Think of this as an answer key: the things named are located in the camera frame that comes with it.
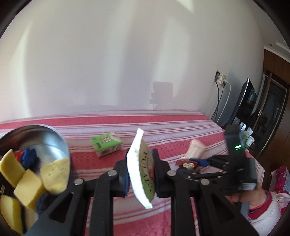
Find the red white sleeve forearm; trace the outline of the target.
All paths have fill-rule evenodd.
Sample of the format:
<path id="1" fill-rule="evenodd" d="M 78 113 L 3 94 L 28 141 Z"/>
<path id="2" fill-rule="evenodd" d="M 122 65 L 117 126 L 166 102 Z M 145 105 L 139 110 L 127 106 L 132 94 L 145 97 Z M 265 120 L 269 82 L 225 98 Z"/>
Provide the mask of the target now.
<path id="1" fill-rule="evenodd" d="M 265 201 L 249 210 L 246 219 L 259 235 L 268 235 L 289 204 L 289 194 L 264 191 Z"/>

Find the person's right hand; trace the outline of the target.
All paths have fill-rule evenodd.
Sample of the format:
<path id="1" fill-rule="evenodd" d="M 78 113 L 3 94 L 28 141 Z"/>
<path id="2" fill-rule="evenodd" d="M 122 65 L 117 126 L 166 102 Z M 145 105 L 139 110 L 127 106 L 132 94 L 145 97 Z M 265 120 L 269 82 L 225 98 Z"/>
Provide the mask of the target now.
<path id="1" fill-rule="evenodd" d="M 241 193 L 225 196 L 232 204 L 241 202 Z"/>

